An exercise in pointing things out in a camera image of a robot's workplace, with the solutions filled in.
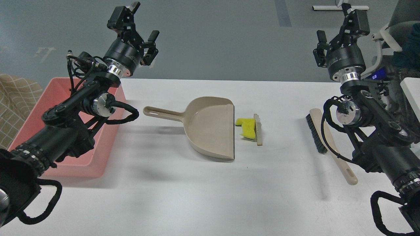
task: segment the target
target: gray floor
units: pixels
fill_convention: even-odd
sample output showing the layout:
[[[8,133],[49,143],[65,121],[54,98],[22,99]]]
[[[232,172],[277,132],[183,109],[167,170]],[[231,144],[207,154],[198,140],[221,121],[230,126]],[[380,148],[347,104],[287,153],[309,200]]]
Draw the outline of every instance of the gray floor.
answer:
[[[127,0],[0,0],[0,73],[38,81],[67,76],[66,53],[103,56],[116,37],[106,27],[113,9]],[[385,25],[395,0],[351,0],[368,5],[371,32]],[[318,29],[337,35],[340,11],[312,11],[334,0],[143,0],[137,31],[160,31],[153,67],[135,78],[257,81],[329,81],[312,55]],[[369,37],[359,39],[366,65],[375,55]],[[48,51],[39,48],[54,48]]]

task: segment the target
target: dustpan handle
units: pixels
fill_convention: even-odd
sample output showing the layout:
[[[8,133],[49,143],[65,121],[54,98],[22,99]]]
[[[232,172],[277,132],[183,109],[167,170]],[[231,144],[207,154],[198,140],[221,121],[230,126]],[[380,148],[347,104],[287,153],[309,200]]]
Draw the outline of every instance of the dustpan handle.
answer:
[[[143,108],[143,113],[147,116],[162,118],[162,119],[171,120],[171,121],[182,122],[182,118],[183,118],[182,113],[171,111],[171,110],[160,109],[160,108],[154,108],[154,107]]]

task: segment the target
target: teal fabric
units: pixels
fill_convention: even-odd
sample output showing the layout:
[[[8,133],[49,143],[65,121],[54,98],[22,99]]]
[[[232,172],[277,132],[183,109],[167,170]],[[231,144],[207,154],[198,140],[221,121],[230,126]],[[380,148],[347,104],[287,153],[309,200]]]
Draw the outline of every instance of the teal fabric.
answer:
[[[394,52],[392,65],[420,71],[420,23],[413,25],[402,52]]]

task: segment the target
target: beige checkered cloth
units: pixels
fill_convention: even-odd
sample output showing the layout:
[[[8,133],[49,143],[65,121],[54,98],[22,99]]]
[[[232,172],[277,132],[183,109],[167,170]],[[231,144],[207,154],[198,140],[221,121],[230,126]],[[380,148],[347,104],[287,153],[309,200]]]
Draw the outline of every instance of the beige checkered cloth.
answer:
[[[41,94],[37,82],[0,73],[0,148],[10,146]]]

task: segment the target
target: black bristles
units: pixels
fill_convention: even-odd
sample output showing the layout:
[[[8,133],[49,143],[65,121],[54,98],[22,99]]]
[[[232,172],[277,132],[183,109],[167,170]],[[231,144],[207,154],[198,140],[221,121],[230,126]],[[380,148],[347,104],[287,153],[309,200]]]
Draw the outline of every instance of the black bristles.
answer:
[[[316,131],[315,125],[312,121],[312,118],[311,118],[310,114],[308,114],[306,116],[306,122],[308,123],[309,129],[311,130],[312,138],[314,139],[316,149],[318,150],[319,153],[326,154],[327,153],[327,148],[321,142],[321,138],[319,137],[318,132]]]

